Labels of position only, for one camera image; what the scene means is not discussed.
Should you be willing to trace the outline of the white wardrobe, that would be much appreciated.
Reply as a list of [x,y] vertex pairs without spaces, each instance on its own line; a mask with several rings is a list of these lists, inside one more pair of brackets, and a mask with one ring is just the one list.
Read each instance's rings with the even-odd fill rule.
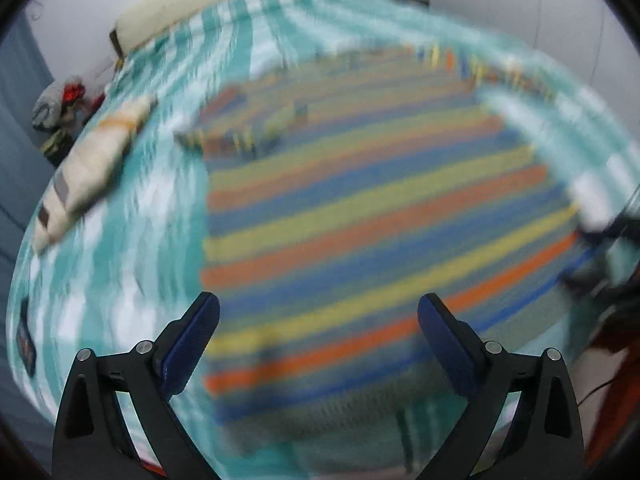
[[524,40],[596,90],[639,132],[639,51],[605,0],[432,0],[432,5]]

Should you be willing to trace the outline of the pile of clothes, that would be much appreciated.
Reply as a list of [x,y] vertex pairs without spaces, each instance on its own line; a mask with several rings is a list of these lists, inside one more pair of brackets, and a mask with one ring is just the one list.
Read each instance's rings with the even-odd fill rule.
[[39,148],[48,162],[61,165],[104,99],[104,88],[87,88],[81,76],[53,81],[43,90],[32,109],[32,126],[48,135]]

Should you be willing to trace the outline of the beige patchwork pillow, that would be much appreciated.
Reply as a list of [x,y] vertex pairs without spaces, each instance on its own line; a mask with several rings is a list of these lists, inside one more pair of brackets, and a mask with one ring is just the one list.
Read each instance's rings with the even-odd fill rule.
[[58,243],[105,192],[116,168],[157,103],[152,94],[122,104],[74,145],[52,178],[37,209],[32,250]]

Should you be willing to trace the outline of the striped knit sweater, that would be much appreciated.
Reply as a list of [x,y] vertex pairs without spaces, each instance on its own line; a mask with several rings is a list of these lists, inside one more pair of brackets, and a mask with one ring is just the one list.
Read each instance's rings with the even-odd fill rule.
[[551,112],[541,72],[457,51],[352,51],[230,84],[175,141],[208,172],[204,387],[235,453],[448,388],[416,305],[436,292],[512,350],[569,347],[582,252],[564,185],[490,90]]

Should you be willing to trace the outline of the blue curtain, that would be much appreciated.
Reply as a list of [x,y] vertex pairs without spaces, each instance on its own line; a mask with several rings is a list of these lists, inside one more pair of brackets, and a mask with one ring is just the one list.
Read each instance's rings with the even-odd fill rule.
[[[6,314],[18,250],[52,166],[37,148],[32,106],[52,81],[23,11],[1,32],[1,313]],[[1,336],[1,421],[43,468],[50,467],[52,427],[12,378]]]

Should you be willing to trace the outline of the orange fleece trousers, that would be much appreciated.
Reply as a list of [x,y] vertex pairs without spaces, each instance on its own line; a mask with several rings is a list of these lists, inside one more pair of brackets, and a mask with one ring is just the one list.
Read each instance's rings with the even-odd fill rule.
[[600,462],[639,411],[639,309],[612,313],[590,344],[591,348],[616,354],[627,351],[601,405],[586,457],[589,466]]

